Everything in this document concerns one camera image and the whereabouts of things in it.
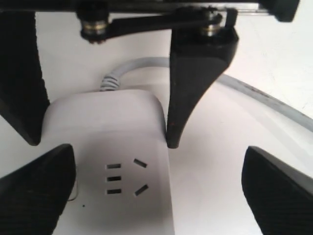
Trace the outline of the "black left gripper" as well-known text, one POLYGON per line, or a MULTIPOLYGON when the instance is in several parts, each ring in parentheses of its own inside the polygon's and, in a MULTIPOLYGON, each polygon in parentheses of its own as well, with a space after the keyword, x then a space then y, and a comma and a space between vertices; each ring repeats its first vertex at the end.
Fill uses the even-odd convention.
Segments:
POLYGON ((212 37, 233 28, 239 14, 293 21, 298 0, 2 0, 1 11, 73 12, 91 43, 129 34, 197 28, 212 37))

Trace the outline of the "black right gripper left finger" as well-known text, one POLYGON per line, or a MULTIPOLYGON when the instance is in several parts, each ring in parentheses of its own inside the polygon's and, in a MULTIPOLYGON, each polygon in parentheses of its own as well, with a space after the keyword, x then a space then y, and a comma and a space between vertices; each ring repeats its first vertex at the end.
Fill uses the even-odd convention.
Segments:
POLYGON ((75 183, 75 157, 61 144, 0 179, 0 233, 51 235, 75 183))

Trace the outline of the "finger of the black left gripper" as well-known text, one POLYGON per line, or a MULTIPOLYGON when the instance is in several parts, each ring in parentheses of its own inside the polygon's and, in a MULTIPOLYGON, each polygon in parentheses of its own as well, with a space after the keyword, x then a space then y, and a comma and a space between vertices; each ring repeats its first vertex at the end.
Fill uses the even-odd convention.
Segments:
POLYGON ((172 31, 166 130, 169 148, 178 148, 190 115, 209 87, 230 66, 238 41, 233 27, 223 28, 211 37, 195 28, 172 31))
POLYGON ((31 146, 41 141, 50 105, 33 12, 0 14, 0 115, 31 146))

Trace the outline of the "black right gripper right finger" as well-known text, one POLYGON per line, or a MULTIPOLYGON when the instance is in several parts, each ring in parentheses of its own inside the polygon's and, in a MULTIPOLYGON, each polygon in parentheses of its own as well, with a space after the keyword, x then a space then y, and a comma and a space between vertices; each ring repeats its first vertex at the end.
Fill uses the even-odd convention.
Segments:
POLYGON ((241 184, 264 235, 313 233, 313 180, 265 150, 246 150, 241 184))

